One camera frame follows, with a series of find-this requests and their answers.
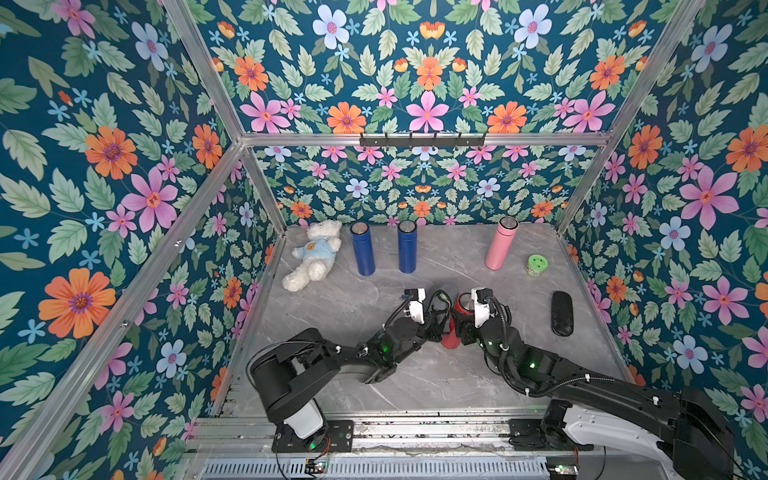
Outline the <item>white teddy bear toy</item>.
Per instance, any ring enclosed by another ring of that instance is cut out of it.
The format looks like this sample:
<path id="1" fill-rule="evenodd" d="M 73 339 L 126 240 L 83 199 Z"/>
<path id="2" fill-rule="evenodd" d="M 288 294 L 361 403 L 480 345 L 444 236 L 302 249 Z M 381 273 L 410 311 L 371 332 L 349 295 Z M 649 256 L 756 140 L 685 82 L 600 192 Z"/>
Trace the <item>white teddy bear toy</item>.
<path id="1" fill-rule="evenodd" d="M 327 277 L 342 245 L 342 226 L 341 221 L 325 220 L 308 227 L 307 243 L 292 252 L 300 264 L 282 279 L 285 290 L 298 292 Z"/>

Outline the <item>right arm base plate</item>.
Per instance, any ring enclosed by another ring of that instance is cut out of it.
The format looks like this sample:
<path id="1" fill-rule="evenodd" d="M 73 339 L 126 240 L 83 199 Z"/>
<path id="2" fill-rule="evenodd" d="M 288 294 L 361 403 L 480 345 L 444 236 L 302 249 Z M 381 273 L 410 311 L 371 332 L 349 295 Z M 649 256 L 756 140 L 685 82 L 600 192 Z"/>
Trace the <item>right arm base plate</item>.
<path id="1" fill-rule="evenodd" d="M 593 451 L 592 444 L 580 444 L 565 432 L 565 423 L 547 419 L 511 419 L 508 443 L 518 451 Z"/>

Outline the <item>pink thermos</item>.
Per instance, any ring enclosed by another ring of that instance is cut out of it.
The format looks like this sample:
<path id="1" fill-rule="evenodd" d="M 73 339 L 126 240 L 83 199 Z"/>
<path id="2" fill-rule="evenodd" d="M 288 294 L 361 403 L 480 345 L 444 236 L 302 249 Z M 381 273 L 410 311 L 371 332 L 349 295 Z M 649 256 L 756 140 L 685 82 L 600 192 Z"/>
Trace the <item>pink thermos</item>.
<path id="1" fill-rule="evenodd" d="M 519 222 L 512 216 L 500 218 L 486 256 L 485 265 L 490 270 L 500 270 L 515 239 Z"/>

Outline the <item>red thermos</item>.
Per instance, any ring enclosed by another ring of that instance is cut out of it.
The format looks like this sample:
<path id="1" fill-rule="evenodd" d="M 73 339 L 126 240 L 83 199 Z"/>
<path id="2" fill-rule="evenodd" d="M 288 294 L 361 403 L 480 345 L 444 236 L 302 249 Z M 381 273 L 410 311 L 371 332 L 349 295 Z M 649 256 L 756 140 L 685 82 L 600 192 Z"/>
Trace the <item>red thermos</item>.
<path id="1" fill-rule="evenodd" d="M 449 317 L 449 331 L 443 335 L 441 344 L 446 349 L 454 350 L 460 345 L 470 345 L 476 339 L 474 303 L 471 293 L 462 293 L 452 307 Z"/>

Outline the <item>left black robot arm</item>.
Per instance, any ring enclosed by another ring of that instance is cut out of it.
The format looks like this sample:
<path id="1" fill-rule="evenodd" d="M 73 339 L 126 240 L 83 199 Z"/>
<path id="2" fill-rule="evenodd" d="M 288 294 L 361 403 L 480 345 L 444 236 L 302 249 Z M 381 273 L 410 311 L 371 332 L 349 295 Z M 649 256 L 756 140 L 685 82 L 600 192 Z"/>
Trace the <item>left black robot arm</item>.
<path id="1" fill-rule="evenodd" d="M 339 375 L 363 384 L 380 383 L 425 343 L 439 342 L 443 328 L 442 321 L 419 323 L 400 316 L 356 346 L 338 344 L 309 328 L 254 355 L 246 374 L 268 420 L 312 448 L 328 430 L 315 400 L 326 385 Z"/>

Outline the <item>green round lid container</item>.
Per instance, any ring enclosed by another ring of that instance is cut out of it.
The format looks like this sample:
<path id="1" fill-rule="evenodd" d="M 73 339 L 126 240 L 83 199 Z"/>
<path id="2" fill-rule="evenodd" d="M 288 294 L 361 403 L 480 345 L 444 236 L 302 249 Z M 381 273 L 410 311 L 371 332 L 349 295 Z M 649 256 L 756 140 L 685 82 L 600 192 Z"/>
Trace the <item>green round lid container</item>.
<path id="1" fill-rule="evenodd" d="M 543 255 L 533 254 L 527 259 L 526 269 L 529 276 L 538 277 L 546 272 L 548 268 L 549 261 Z"/>

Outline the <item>black oval case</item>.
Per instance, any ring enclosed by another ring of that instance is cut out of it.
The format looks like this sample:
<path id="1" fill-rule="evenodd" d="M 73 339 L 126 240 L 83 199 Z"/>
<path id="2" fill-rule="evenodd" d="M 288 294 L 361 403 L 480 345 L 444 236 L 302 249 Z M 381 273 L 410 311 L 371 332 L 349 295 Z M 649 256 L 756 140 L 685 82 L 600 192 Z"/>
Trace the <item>black oval case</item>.
<path id="1" fill-rule="evenodd" d="M 551 329 L 554 334 L 569 337 L 574 332 L 572 297 L 564 291 L 555 291 L 551 297 Z"/>

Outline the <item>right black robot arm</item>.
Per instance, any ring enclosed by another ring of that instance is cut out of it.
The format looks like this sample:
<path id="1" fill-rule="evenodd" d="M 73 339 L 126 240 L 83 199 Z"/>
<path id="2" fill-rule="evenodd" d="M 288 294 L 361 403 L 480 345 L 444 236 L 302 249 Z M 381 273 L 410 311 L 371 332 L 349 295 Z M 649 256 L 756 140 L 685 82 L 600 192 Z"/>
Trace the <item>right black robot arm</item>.
<path id="1" fill-rule="evenodd" d="M 550 403 L 540 443 L 606 445 L 670 463 L 684 479 L 729 479 L 734 435 L 725 416 L 699 389 L 672 393 L 594 372 L 523 341 L 510 309 L 490 297 L 449 314 L 464 345 L 476 344 L 492 373 L 513 391 Z"/>

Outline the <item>black hook rail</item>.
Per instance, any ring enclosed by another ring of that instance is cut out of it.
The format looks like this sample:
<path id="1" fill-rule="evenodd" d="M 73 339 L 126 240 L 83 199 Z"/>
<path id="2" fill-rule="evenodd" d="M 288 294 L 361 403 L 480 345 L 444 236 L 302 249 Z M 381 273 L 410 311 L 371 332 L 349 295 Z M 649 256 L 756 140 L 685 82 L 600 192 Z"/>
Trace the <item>black hook rail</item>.
<path id="1" fill-rule="evenodd" d="M 452 149 L 457 147 L 478 147 L 486 142 L 484 134 L 440 134 L 440 133 L 398 133 L 398 134 L 361 134 L 358 144 L 361 147 L 437 147 Z"/>

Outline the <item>blue thermos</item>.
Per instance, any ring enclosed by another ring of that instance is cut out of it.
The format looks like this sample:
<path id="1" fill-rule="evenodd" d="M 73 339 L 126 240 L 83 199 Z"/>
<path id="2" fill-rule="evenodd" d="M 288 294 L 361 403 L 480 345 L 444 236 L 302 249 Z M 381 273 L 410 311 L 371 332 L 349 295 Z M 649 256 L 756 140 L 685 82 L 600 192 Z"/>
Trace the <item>blue thermos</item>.
<path id="1" fill-rule="evenodd" d="M 351 225 L 350 232 L 358 272 L 362 276 L 371 276 L 376 266 L 370 227 L 365 222 L 356 222 Z"/>
<path id="2" fill-rule="evenodd" d="M 418 232 L 417 225 L 404 220 L 398 225 L 398 255 L 401 272 L 411 274 L 417 266 Z"/>

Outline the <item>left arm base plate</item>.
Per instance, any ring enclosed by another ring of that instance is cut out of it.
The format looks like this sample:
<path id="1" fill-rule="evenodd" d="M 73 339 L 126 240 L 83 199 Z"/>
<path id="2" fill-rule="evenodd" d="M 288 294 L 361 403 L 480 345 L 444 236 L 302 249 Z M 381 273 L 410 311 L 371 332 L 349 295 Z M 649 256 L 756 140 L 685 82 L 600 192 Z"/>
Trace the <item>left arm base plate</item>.
<path id="1" fill-rule="evenodd" d="M 273 453 L 348 453 L 352 450 L 354 422 L 331 420 L 306 439 L 301 439 L 287 424 L 276 426 L 271 446 Z"/>

